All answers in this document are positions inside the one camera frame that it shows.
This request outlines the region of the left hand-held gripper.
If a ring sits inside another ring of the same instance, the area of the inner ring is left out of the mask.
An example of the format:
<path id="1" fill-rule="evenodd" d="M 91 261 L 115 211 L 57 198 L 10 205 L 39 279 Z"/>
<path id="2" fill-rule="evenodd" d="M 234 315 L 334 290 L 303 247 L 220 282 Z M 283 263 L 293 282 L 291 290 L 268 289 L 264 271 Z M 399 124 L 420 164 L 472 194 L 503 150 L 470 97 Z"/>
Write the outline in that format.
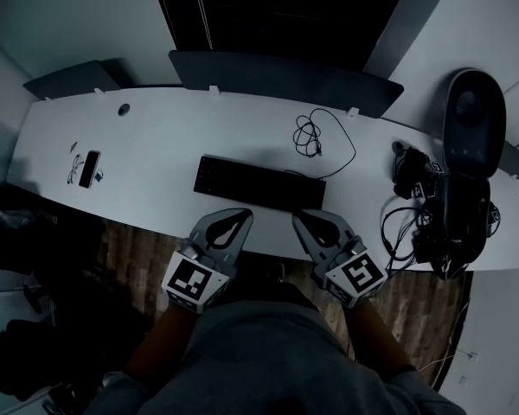
<path id="1" fill-rule="evenodd" d="M 196 314 L 207 310 L 234 279 L 236 260 L 252 224 L 249 208 L 228 208 L 203 216 L 167 265 L 162 289 L 170 303 Z"/>

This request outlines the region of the black strapped device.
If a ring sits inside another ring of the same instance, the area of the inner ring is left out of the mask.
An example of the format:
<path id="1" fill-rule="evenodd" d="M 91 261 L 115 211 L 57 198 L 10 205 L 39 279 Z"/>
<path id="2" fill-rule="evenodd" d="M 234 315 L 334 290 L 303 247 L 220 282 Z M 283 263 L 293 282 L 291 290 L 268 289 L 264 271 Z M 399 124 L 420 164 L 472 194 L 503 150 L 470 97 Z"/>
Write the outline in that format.
<path id="1" fill-rule="evenodd" d="M 405 200 L 435 196 L 438 173 L 429 157 L 413 148 L 397 152 L 394 160 L 394 193 Z"/>

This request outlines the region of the person's left forearm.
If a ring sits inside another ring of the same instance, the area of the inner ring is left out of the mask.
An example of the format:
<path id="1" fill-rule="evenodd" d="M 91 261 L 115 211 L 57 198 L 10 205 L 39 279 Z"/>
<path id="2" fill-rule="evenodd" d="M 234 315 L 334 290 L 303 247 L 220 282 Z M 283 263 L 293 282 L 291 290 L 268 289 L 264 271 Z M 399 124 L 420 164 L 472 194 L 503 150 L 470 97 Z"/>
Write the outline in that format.
<path id="1" fill-rule="evenodd" d="M 180 367 L 199 315 L 170 303 L 129 359 L 125 373 L 145 386 L 164 386 Z"/>

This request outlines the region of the small black white gadget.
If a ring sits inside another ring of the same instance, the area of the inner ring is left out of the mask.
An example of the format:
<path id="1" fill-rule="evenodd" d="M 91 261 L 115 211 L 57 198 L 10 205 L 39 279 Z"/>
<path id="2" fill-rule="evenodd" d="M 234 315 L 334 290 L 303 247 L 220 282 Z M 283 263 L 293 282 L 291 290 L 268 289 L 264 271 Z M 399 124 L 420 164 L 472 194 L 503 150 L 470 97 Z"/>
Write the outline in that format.
<path id="1" fill-rule="evenodd" d="M 489 209 L 489 219 L 488 219 L 488 226 L 487 226 L 487 237 L 492 237 L 496 232 L 497 229 L 500 227 L 501 224 L 501 214 L 499 209 L 495 206 L 493 202 L 490 203 L 490 209 Z"/>

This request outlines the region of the black office chair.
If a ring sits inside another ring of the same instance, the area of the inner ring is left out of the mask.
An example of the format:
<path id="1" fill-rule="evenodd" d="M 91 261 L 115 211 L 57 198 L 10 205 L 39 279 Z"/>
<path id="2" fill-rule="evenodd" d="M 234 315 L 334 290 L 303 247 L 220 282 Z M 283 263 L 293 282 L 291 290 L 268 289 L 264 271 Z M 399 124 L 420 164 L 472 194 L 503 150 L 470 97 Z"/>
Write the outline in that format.
<path id="1" fill-rule="evenodd" d="M 90 274 L 103 222 L 11 186 L 0 187 L 0 270 L 28 274 L 32 310 L 54 305 L 55 322 L 14 319 L 0 331 L 0 392 L 26 400 L 47 386 L 94 379 L 106 363 Z"/>

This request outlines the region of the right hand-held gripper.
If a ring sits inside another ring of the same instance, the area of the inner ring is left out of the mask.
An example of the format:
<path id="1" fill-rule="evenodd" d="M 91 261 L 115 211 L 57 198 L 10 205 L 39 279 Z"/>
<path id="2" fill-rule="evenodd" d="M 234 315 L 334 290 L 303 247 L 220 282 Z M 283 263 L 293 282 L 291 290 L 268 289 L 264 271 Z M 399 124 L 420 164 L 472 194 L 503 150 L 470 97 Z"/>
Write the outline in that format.
<path id="1" fill-rule="evenodd" d="M 373 296 L 388 280 L 387 270 L 371 258 L 359 236 L 353 237 L 343 217 L 302 209 L 292 215 L 292 226 L 314 263 L 314 278 L 345 309 Z"/>

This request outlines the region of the person's grey shirt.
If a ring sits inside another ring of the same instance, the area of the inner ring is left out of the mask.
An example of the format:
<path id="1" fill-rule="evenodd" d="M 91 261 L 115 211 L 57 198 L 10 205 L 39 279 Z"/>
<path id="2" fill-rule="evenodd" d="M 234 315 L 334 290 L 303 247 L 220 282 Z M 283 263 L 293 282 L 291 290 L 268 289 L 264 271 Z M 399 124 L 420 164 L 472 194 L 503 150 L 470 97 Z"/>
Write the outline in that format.
<path id="1" fill-rule="evenodd" d="M 174 376 L 152 391 L 115 373 L 84 415 L 466 415 L 411 365 L 390 378 L 350 359 L 319 312 L 240 301 L 197 321 Z"/>

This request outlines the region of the person's dark trousers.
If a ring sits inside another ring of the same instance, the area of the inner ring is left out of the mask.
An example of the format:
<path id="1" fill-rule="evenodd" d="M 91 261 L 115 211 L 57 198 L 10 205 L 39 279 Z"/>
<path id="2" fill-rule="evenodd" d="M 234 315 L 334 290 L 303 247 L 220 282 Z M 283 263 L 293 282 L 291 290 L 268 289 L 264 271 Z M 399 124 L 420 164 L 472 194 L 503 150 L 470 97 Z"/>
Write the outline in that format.
<path id="1" fill-rule="evenodd" d="M 237 261 L 237 291 L 249 300 L 293 303 L 318 311 L 317 306 L 292 283 L 274 283 L 266 279 L 267 269 L 282 258 L 255 252 L 243 252 Z"/>

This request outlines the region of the dark window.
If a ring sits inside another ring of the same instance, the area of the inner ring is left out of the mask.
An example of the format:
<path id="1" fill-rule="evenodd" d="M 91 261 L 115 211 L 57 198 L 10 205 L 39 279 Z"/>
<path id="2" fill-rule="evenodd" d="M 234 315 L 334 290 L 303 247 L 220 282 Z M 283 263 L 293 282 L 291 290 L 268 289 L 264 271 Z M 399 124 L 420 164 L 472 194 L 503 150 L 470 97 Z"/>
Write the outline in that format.
<path id="1" fill-rule="evenodd" d="M 182 51 L 268 54 L 361 72 L 400 0 L 158 0 Z"/>

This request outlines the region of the black keyboard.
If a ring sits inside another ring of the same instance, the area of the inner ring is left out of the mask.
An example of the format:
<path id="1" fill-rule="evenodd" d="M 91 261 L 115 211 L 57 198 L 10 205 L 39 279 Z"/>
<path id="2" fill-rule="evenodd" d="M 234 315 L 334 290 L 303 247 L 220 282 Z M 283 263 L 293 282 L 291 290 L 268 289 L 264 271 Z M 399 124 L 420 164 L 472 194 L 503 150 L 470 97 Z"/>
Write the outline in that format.
<path id="1" fill-rule="evenodd" d="M 194 191 L 285 212 L 320 209 L 326 182 L 216 156 L 202 156 Z"/>

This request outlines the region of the black smartphone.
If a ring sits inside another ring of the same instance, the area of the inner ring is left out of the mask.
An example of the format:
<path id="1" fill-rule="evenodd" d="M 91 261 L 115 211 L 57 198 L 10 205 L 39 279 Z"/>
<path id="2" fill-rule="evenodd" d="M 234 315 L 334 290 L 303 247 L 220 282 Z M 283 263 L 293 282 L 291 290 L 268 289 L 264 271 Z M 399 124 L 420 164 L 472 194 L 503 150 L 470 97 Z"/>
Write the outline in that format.
<path id="1" fill-rule="evenodd" d="M 100 158 L 100 152 L 97 150 L 90 150 L 87 155 L 85 162 L 83 164 L 83 169 L 81 175 L 79 177 L 79 186 L 82 188 L 90 188 L 96 171 Z"/>

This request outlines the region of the long dark desk partition panel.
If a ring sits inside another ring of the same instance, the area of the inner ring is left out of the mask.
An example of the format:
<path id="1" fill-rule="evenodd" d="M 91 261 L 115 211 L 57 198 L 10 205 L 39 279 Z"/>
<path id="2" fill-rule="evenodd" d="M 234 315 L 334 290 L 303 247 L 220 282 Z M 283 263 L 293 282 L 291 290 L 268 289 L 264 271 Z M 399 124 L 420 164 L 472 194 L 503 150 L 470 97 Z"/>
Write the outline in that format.
<path id="1" fill-rule="evenodd" d="M 183 87 L 287 99 L 341 111 L 356 108 L 379 118 L 404 87 L 383 78 L 337 67 L 263 54 L 215 51 L 169 52 Z"/>

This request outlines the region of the thin-framed eyeglasses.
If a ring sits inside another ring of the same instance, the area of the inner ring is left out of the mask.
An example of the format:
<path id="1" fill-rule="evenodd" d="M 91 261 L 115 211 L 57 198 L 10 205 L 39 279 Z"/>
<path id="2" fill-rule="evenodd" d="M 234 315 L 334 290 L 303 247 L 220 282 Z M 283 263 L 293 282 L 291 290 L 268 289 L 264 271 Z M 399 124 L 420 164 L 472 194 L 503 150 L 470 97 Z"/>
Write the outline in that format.
<path id="1" fill-rule="evenodd" d="M 81 166 L 85 164 L 85 161 L 82 159 L 80 154 L 77 154 L 74 157 L 72 168 L 70 169 L 68 176 L 67 176 L 67 183 L 68 184 L 74 184 L 77 179 L 77 171 Z"/>

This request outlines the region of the person's right forearm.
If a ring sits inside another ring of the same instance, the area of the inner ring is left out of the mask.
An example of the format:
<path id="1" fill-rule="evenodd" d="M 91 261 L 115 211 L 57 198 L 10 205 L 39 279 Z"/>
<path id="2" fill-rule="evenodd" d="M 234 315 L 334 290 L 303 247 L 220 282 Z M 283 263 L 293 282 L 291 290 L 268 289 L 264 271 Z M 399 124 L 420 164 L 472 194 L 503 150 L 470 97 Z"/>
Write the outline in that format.
<path id="1" fill-rule="evenodd" d="M 399 374 L 411 362 L 374 305 L 364 301 L 344 311 L 356 359 L 382 378 Z"/>

